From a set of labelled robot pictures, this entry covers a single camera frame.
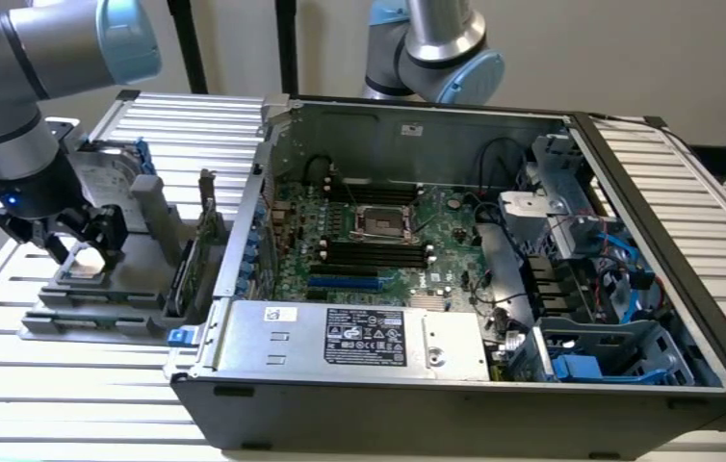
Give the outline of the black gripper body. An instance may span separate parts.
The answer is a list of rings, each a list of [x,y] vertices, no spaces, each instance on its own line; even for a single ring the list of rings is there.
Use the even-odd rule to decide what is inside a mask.
[[[20,243],[43,246],[47,233],[65,233],[87,242],[88,209],[81,179],[59,152],[32,175],[0,180],[0,227]]]

